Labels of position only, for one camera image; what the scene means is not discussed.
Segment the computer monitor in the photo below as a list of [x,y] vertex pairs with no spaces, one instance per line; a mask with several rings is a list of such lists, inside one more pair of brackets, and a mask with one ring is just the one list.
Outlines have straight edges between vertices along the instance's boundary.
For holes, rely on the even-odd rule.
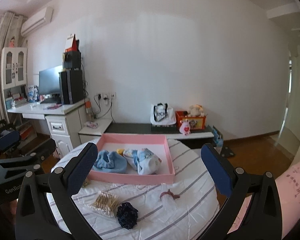
[[52,94],[52,99],[44,100],[42,103],[61,103],[59,72],[63,66],[56,66],[39,71],[39,95]]

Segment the computer tower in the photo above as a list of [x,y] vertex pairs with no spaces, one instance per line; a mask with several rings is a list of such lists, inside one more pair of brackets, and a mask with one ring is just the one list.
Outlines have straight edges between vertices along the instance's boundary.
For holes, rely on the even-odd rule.
[[72,105],[84,99],[82,70],[67,69],[66,76],[69,103]]
[[63,105],[69,105],[69,93],[66,71],[59,72],[60,97]]

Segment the metal screw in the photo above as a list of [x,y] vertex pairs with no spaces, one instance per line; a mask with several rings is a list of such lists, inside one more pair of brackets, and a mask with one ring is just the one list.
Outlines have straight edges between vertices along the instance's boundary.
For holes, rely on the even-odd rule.
[[32,176],[32,171],[28,171],[28,172],[26,173],[26,177],[29,178],[29,177],[31,177],[31,176]]
[[57,168],[55,168],[54,173],[59,174],[59,173],[61,173],[62,171],[63,171],[63,168],[62,168],[62,167],[57,167]]
[[238,174],[243,174],[244,173],[244,170],[243,168],[236,168],[235,171],[238,173]]
[[266,176],[267,176],[268,178],[272,178],[272,173],[269,172],[269,171],[267,171],[267,172],[266,172]]

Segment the curtain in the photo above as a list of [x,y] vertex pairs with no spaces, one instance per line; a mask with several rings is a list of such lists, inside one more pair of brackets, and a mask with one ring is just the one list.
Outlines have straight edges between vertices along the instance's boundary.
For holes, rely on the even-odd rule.
[[[19,36],[23,16],[15,16],[13,12],[6,12],[0,22],[0,68],[1,68],[1,51],[7,47],[11,38],[15,37],[15,46],[19,45]],[[5,119],[9,122],[7,109],[5,106],[5,98],[1,84],[1,70],[0,70],[0,120]]]

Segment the air conditioner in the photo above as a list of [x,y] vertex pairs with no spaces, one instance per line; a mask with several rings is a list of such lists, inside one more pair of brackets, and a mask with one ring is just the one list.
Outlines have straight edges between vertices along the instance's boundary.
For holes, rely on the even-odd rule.
[[51,22],[53,9],[52,7],[46,7],[36,14],[32,15],[21,27],[21,35],[27,36],[34,30]]

